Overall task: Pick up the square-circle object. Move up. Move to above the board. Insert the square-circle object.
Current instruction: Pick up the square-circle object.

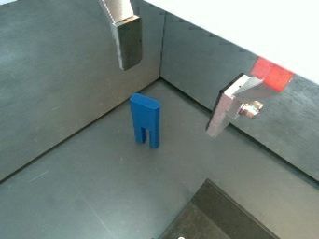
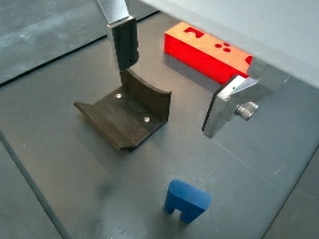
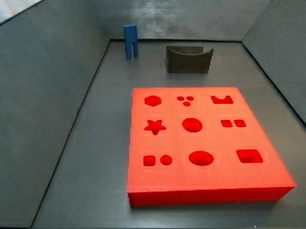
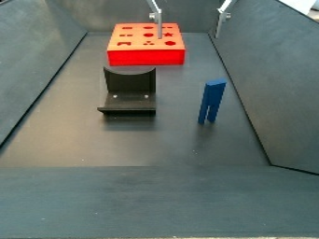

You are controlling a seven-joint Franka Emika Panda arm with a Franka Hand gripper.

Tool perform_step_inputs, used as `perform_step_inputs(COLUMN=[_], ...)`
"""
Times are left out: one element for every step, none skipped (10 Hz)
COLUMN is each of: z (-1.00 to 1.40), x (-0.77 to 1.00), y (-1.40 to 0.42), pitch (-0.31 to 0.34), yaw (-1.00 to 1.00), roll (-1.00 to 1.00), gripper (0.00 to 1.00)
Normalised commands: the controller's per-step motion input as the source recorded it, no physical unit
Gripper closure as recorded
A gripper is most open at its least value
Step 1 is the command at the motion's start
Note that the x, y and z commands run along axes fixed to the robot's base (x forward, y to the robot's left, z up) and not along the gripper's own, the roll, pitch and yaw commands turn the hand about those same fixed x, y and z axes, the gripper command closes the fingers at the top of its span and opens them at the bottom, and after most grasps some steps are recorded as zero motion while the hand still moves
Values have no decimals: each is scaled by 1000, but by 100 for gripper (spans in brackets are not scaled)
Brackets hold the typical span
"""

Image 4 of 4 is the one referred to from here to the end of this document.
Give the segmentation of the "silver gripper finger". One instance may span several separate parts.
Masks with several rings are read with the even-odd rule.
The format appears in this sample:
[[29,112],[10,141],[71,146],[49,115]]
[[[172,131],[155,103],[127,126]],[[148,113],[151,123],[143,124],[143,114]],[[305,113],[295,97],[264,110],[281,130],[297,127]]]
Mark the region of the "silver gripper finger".
[[156,3],[156,0],[145,0],[151,8],[149,19],[155,21],[157,25],[157,37],[161,38],[161,9]]
[[220,29],[223,22],[231,18],[231,13],[228,12],[228,8],[232,5],[233,0],[224,0],[221,6],[216,9],[219,13],[217,23],[216,23],[216,33],[215,38],[219,38]]

